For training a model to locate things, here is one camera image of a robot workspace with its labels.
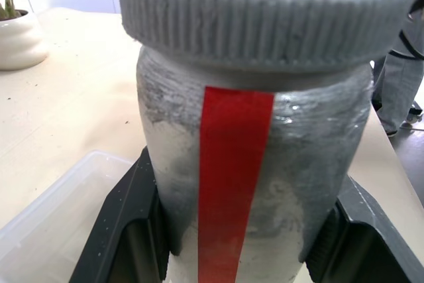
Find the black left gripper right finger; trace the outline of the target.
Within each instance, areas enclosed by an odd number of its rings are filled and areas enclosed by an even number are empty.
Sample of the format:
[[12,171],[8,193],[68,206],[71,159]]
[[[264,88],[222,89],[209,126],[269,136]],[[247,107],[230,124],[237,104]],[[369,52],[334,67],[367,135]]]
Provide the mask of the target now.
[[379,203],[350,176],[306,267],[313,283],[424,283],[424,265]]

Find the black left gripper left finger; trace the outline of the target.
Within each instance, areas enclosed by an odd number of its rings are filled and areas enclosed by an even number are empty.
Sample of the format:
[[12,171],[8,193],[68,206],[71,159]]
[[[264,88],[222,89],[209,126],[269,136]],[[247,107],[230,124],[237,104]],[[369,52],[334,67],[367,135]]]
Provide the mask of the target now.
[[170,250],[149,153],[109,192],[69,283],[164,283]]

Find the grey jar with red stripe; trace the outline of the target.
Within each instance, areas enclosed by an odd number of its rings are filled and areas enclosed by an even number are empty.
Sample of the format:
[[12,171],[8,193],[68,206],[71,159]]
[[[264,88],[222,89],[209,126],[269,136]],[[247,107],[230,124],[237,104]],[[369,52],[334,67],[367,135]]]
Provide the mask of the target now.
[[136,79],[166,283],[294,283],[358,148],[370,67],[298,77],[144,47]]

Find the clear plastic box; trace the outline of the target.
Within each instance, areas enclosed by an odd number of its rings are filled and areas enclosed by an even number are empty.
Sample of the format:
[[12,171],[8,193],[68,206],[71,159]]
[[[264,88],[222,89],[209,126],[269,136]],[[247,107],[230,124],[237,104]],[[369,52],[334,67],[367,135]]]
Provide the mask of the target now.
[[92,151],[0,229],[0,283],[68,283],[107,194],[131,166]]

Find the grey ribbed jar lid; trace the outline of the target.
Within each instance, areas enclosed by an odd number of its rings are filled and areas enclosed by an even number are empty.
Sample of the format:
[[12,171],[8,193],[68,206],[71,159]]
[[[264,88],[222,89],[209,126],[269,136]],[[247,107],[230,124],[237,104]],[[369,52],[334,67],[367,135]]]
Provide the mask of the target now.
[[143,45],[206,64],[329,72],[386,54],[413,0],[119,0]]

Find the person in grey clothes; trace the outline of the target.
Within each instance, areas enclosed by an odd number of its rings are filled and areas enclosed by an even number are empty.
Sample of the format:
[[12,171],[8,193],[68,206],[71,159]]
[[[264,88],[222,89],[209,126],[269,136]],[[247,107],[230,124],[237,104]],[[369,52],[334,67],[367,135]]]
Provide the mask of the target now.
[[[424,54],[424,0],[414,9],[402,27],[418,52]],[[424,78],[424,61],[408,60],[388,54],[374,66],[372,105],[388,136],[397,133],[407,118]]]

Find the white ceramic plant pot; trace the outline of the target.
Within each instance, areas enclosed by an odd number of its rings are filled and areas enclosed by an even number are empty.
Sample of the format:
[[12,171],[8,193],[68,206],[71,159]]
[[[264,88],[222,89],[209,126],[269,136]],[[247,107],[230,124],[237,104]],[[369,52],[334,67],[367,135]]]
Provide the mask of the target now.
[[34,13],[0,21],[0,71],[33,67],[48,56],[48,47]]

